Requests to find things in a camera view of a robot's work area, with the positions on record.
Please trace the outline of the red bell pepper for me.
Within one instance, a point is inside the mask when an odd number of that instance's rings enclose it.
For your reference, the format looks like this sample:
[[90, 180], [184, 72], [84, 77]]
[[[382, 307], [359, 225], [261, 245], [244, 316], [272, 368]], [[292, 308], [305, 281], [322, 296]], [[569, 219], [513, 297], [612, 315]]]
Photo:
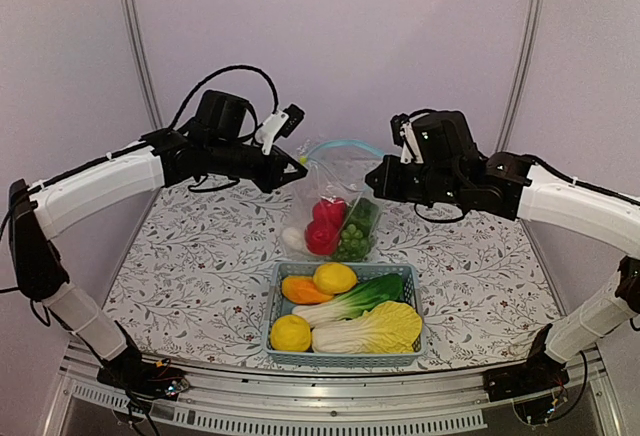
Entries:
[[348, 204], [342, 198], [321, 198], [312, 209], [314, 221], [330, 223], [341, 227], [346, 219]]

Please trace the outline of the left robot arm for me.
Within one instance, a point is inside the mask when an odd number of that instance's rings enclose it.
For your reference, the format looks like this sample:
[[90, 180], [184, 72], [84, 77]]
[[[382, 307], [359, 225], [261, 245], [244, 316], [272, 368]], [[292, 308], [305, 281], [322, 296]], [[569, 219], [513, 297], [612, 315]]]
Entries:
[[18, 291], [92, 349], [128, 390], [148, 382], [148, 368], [126, 332], [72, 281], [57, 239], [127, 200], [187, 180], [223, 176], [229, 186], [248, 180], [271, 193], [303, 178], [305, 168], [276, 141], [293, 132], [304, 111], [295, 104], [276, 108], [244, 135], [244, 119], [253, 112], [244, 98], [208, 90], [182, 127], [150, 132], [48, 180], [11, 186], [6, 223]]

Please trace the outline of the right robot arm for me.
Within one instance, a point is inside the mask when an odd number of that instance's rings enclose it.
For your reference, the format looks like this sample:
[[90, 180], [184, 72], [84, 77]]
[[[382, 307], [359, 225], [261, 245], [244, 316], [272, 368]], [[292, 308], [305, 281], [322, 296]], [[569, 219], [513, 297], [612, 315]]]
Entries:
[[391, 119], [400, 155], [385, 155], [365, 177], [378, 199], [508, 220], [548, 224], [614, 247], [624, 255], [609, 281], [576, 310], [536, 336], [517, 383], [537, 392], [556, 364], [639, 313], [639, 200], [570, 177], [538, 156], [483, 155], [459, 111], [423, 109]]

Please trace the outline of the white radish with leaves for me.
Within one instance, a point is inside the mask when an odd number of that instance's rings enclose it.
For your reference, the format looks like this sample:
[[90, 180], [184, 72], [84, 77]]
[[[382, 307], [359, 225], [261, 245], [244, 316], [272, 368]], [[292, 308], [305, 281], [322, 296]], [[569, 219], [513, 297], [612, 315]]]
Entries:
[[286, 227], [281, 233], [284, 244], [291, 250], [304, 252], [306, 250], [306, 242], [304, 233], [295, 227]]

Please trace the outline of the green grapes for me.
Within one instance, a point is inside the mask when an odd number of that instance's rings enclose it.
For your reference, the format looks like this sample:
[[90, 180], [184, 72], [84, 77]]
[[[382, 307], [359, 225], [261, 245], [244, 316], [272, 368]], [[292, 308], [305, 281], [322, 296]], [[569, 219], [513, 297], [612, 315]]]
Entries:
[[364, 261], [371, 251], [371, 239], [358, 226], [348, 224], [340, 234], [340, 240], [332, 258], [335, 261]]

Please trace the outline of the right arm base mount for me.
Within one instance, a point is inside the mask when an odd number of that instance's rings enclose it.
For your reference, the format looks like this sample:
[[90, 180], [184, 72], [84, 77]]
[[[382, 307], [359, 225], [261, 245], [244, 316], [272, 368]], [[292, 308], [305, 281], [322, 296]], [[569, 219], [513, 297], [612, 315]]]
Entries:
[[528, 425], [546, 424], [551, 420], [568, 382], [566, 364], [554, 361], [544, 352], [534, 354], [522, 363], [483, 373], [483, 388], [491, 402], [546, 392], [543, 397], [523, 400], [514, 405], [518, 418]]

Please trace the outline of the blue zipper clear bag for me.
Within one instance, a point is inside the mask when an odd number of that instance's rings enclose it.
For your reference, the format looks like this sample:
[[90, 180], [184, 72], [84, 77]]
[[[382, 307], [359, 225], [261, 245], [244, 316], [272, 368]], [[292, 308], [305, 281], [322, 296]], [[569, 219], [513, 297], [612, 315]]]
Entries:
[[290, 187], [280, 242], [293, 260], [364, 262], [373, 253], [382, 204], [365, 176], [383, 151], [359, 140], [320, 143], [301, 155], [307, 176]]

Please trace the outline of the green bell pepper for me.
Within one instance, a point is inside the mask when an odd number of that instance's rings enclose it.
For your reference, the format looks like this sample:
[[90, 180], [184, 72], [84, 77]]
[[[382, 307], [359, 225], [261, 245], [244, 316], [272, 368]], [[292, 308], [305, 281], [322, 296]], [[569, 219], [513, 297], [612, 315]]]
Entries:
[[353, 225], [363, 234], [369, 235], [377, 223], [380, 207], [372, 200], [362, 197], [350, 209], [346, 226]]

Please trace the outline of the yellow lemon front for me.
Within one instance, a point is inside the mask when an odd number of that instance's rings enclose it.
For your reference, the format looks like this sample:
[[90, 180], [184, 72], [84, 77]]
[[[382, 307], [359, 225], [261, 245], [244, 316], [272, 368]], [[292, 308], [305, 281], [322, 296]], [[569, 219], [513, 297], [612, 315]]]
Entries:
[[311, 327], [302, 317], [285, 315], [272, 325], [269, 340], [274, 350], [306, 352], [312, 344]]

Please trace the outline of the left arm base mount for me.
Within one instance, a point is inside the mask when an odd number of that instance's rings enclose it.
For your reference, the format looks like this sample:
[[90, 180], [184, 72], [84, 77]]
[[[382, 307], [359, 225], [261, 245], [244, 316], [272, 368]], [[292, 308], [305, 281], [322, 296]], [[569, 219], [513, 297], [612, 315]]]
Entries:
[[149, 400], [176, 400], [179, 394], [189, 389], [186, 373], [174, 367], [170, 358], [154, 363], [144, 361], [131, 336], [118, 322], [116, 326], [123, 333], [126, 346], [113, 360], [97, 357], [101, 364], [98, 382]]

